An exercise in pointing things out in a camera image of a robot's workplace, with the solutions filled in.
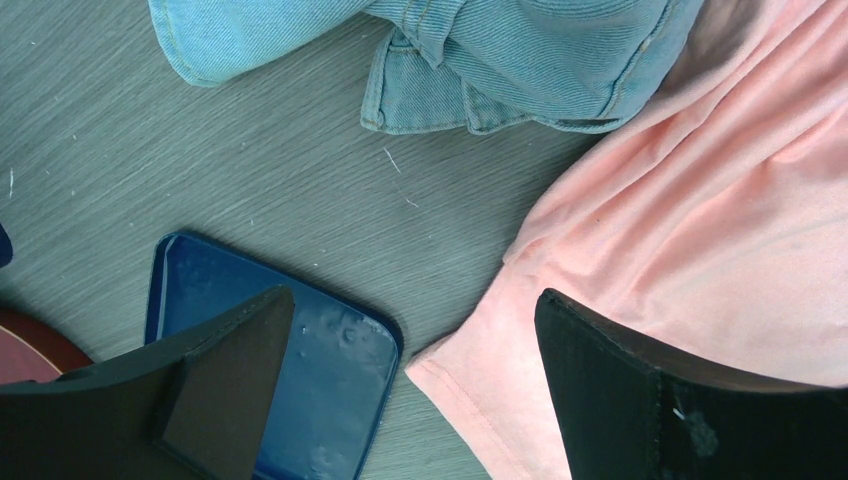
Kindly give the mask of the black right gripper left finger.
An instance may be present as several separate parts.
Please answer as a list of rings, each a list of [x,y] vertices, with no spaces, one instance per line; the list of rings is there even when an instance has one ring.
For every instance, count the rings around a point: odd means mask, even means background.
[[[5,479],[249,479],[292,328],[276,286],[142,348],[1,389]]]

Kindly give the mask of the blue chocolate tin box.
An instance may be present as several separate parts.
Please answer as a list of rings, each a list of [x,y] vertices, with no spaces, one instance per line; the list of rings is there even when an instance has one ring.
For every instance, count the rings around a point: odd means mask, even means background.
[[[13,259],[14,249],[3,225],[0,225],[0,267],[4,268]]]

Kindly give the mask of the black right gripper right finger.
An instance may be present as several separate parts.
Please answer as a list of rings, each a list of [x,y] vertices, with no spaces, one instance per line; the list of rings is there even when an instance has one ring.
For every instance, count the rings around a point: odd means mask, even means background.
[[[847,391],[732,368],[548,289],[534,325],[575,479],[843,479]]]

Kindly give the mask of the blue tin lid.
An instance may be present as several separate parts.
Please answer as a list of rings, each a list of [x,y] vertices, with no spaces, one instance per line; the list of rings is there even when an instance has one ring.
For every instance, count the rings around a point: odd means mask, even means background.
[[[386,316],[190,232],[154,253],[144,341],[211,319],[282,285],[292,332],[255,464],[256,479],[357,479],[402,353]]]

